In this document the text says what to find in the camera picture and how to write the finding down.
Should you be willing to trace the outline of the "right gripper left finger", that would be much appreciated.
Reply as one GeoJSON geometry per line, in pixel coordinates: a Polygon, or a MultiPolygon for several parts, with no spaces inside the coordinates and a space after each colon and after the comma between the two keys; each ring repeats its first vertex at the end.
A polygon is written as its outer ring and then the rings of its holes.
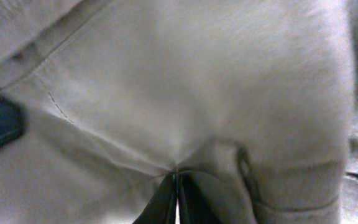
{"type": "Polygon", "coordinates": [[[177,178],[168,174],[133,224],[176,224],[176,210],[177,178]]]}

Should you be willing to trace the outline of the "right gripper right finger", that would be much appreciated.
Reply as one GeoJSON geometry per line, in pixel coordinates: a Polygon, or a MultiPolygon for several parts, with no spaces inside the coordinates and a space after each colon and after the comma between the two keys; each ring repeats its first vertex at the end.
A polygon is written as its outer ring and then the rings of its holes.
{"type": "Polygon", "coordinates": [[[189,175],[178,176],[177,196],[181,224],[221,224],[189,175]]]}

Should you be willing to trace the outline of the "khaki cargo shorts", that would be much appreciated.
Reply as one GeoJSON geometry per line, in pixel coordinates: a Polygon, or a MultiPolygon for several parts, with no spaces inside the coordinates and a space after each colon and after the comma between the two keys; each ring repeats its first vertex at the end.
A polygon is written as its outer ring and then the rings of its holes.
{"type": "Polygon", "coordinates": [[[0,1],[0,223],[358,223],[358,1],[0,1]]]}

